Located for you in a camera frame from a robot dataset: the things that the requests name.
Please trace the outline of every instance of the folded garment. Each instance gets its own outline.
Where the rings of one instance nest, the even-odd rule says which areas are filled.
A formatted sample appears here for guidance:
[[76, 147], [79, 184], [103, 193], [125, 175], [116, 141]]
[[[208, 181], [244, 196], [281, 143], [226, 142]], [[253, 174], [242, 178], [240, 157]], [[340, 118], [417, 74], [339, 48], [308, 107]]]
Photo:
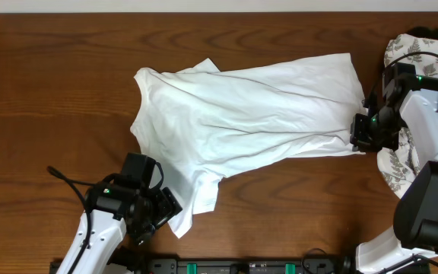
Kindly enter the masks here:
[[142, 68], [135, 79], [141, 108], [131, 131], [183, 207], [169, 221], [177, 237], [192, 214], [214, 210], [224, 177], [288, 157], [356, 153], [349, 129], [365, 113], [364, 95], [347, 53], [232, 72], [206, 59], [177, 73]]
[[[391, 40], [385, 52], [385, 65], [406, 53], [427, 51], [438, 54], [438, 40], [416, 38], [401, 34]], [[408, 57], [400, 62], [413, 64], [417, 74], [438, 78], [438, 59], [433, 56], [418, 55]], [[384, 148], [378, 153], [378, 168], [385, 181], [395, 194], [401, 198], [414, 181], [422, 167], [418, 163], [417, 150], [410, 130], [401, 129], [398, 150]]]

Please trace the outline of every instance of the patterned fabric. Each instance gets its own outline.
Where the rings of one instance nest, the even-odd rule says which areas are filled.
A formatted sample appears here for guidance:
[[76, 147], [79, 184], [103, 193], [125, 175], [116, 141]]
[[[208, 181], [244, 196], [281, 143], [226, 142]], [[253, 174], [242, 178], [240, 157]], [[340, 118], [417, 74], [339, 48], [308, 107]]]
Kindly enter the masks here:
[[[438, 54], [438, 40], [416, 38], [407, 34], [398, 35], [396, 39], [389, 41], [386, 47], [385, 65], [404, 54], [417, 51]], [[438, 59], [433, 56], [416, 55], [401, 62], [415, 65], [419, 75], [438, 78]], [[418, 163], [417, 150], [408, 129], [401, 129], [397, 151], [384, 148], [378, 152], [377, 159], [383, 178], [399, 198], [405, 194], [422, 168]]]

